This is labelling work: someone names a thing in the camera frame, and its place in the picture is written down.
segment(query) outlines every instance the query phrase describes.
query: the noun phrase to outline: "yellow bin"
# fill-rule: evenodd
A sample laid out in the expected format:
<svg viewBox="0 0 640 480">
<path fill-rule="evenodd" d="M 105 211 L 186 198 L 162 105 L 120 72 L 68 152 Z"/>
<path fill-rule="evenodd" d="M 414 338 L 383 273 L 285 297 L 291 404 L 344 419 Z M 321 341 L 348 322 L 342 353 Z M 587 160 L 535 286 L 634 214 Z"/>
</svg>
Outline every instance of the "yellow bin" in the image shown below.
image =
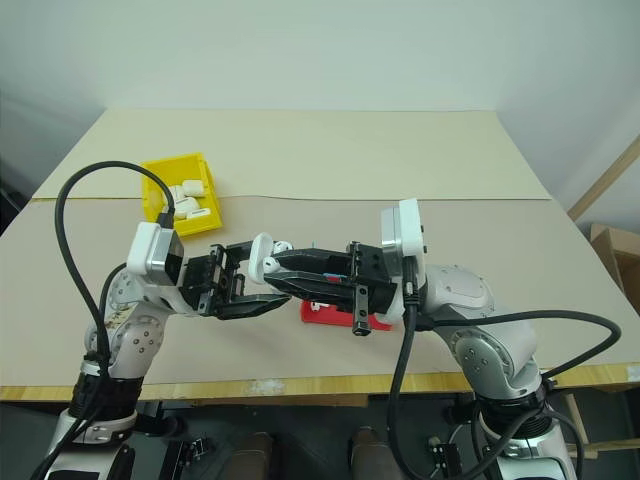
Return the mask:
<svg viewBox="0 0 640 480">
<path fill-rule="evenodd" d="M 192 219 L 175 219 L 174 228 L 178 235 L 185 236 L 204 232 L 222 226 L 220 205 L 213 184 L 213 176 L 202 153 L 191 153 L 179 157 L 164 158 L 141 164 L 147 170 L 158 175 L 167 186 L 180 185 L 184 180 L 202 180 L 204 197 L 198 197 L 200 208 L 208 208 L 211 215 Z M 142 208 L 150 222 L 155 222 L 164 208 L 162 190 L 156 183 L 145 176 L 142 177 Z"/>
</svg>

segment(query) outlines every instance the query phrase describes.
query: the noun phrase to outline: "white plastic part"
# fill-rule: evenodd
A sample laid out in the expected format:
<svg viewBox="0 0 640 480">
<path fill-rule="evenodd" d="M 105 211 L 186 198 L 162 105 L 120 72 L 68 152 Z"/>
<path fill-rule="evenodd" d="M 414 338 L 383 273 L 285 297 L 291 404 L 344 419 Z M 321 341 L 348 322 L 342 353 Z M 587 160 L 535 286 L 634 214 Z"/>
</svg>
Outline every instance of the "white plastic part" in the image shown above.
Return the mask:
<svg viewBox="0 0 640 480">
<path fill-rule="evenodd" d="M 136 275 L 147 274 L 147 258 L 151 253 L 162 227 L 157 223 L 140 222 L 136 231 L 129 255 L 127 256 L 127 270 Z"/>
<path fill-rule="evenodd" d="M 420 221 L 420 209 L 418 200 L 410 198 L 401 200 L 398 209 L 400 211 L 400 236 L 402 239 L 402 255 L 404 257 L 416 257 L 418 263 L 418 288 L 426 281 L 424 270 L 424 238 L 422 237 L 422 222 Z"/>
<path fill-rule="evenodd" d="M 182 200 L 178 200 L 176 202 L 176 218 L 186 218 L 189 212 L 193 212 L 194 210 L 198 210 L 200 205 L 198 205 L 198 201 L 193 197 L 185 197 Z"/>
<path fill-rule="evenodd" d="M 181 185 L 171 185 L 169 187 L 169 191 L 171 192 L 171 196 L 173 197 L 174 203 L 184 198 L 184 189 L 182 188 Z M 164 202 L 165 205 L 168 203 L 167 197 L 164 193 L 162 194 L 162 201 Z"/>
<path fill-rule="evenodd" d="M 273 245 L 273 253 L 280 253 L 286 250 L 293 250 L 293 245 L 284 240 L 280 240 Z"/>
<path fill-rule="evenodd" d="M 204 185 L 202 180 L 185 180 L 182 182 L 184 195 L 187 197 L 204 197 Z"/>
<path fill-rule="evenodd" d="M 469 270 L 457 265 L 428 265 L 426 278 L 429 285 L 426 299 L 428 313 L 435 312 L 443 305 L 474 310 L 493 309 L 489 285 Z"/>
<path fill-rule="evenodd" d="M 263 275 L 265 273 L 275 273 L 278 270 L 280 270 L 282 267 L 280 267 L 280 262 L 278 262 L 275 258 L 273 257 L 267 257 L 264 260 L 262 260 L 262 273 Z"/>
<path fill-rule="evenodd" d="M 187 220 L 191 218 L 206 217 L 207 215 L 211 215 L 211 209 L 199 208 L 198 210 L 193 210 L 187 213 Z"/>
<path fill-rule="evenodd" d="M 249 254 L 249 266 L 247 273 L 249 278 L 255 283 L 263 284 L 264 281 L 264 264 L 265 258 L 271 256 L 273 251 L 273 238 L 268 233 L 262 232 L 253 239 L 251 244 L 251 253 Z"/>
<path fill-rule="evenodd" d="M 389 305 L 386 313 L 376 313 L 376 319 L 380 323 L 384 323 L 386 325 L 394 325 L 396 323 L 399 323 L 400 320 L 402 320 L 402 315 L 404 315 L 404 299 L 402 298 L 402 277 L 393 277 L 391 281 L 397 285 L 396 291 L 393 294 L 393 299 L 391 300 L 391 305 Z"/>
</svg>

